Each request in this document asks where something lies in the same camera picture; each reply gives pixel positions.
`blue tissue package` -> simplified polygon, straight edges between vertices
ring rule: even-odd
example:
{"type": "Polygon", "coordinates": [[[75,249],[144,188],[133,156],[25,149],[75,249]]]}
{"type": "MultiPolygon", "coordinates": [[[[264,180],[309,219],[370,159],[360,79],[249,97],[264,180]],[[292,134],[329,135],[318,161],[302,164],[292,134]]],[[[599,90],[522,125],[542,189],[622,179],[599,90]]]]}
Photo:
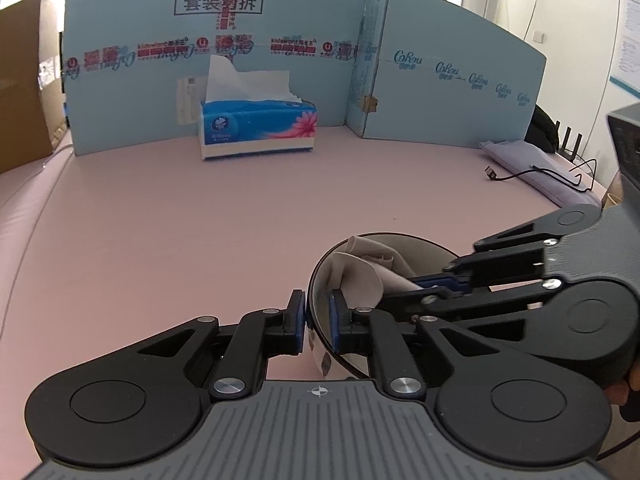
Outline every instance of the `blue tissue package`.
{"type": "Polygon", "coordinates": [[[202,158],[311,150],[317,121],[316,107],[307,102],[205,103],[198,131],[202,158]]]}
{"type": "Polygon", "coordinates": [[[366,0],[346,123],[369,139],[524,139],[545,56],[445,0],[366,0]]]}
{"type": "Polygon", "coordinates": [[[344,124],[364,0],[66,0],[62,56],[78,155],[195,136],[209,60],[286,70],[320,126],[344,124]]]}

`human hand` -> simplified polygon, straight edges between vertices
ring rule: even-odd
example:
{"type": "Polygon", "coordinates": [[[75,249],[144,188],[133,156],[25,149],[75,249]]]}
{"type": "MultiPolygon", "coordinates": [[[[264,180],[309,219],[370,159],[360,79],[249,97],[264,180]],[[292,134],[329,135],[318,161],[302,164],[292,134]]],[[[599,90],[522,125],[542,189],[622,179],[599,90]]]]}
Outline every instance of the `human hand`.
{"type": "Polygon", "coordinates": [[[640,357],[637,357],[628,375],[628,381],[622,380],[612,384],[604,390],[604,394],[611,404],[624,406],[629,398],[629,392],[640,391],[640,357]]]}

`pink tablecloth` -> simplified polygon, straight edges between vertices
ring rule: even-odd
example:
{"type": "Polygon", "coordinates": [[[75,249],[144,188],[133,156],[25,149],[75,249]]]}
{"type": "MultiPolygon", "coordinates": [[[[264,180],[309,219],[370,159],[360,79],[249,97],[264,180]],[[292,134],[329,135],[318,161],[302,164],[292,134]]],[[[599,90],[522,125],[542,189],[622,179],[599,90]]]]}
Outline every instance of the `pink tablecloth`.
{"type": "MultiPolygon", "coordinates": [[[[404,232],[459,253],[555,209],[491,182],[479,150],[320,128],[311,153],[203,162],[195,137],[74,157],[22,260],[0,340],[0,479],[39,462],[22,413],[47,376],[203,314],[284,307],[353,234],[404,232]]],[[[272,378],[319,378],[305,353],[272,378]]]]}

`white tissue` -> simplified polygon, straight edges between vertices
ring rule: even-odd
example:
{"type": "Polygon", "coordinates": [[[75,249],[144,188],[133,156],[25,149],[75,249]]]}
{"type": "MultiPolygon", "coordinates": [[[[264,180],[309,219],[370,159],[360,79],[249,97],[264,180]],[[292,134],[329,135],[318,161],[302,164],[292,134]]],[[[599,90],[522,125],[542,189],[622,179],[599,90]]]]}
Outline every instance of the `white tissue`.
{"type": "Polygon", "coordinates": [[[302,102],[289,91],[288,71],[238,72],[226,57],[211,56],[205,102],[236,100],[302,102]]]}

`silver screw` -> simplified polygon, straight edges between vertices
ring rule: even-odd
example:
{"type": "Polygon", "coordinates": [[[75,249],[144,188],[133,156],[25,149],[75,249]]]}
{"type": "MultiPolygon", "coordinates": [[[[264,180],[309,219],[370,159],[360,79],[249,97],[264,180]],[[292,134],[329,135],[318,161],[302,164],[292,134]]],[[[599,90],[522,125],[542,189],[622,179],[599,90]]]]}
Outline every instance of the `silver screw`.
{"type": "Polygon", "coordinates": [[[546,290],[556,290],[562,285],[562,282],[557,278],[552,278],[550,280],[545,280],[542,282],[542,286],[546,288],[546,290]]]}
{"type": "Polygon", "coordinates": [[[244,381],[236,377],[225,377],[224,379],[218,379],[213,384],[213,389],[219,394],[239,394],[244,390],[244,381]]]}
{"type": "Polygon", "coordinates": [[[398,377],[389,384],[397,394],[414,394],[419,392],[422,384],[412,377],[398,377]]]}

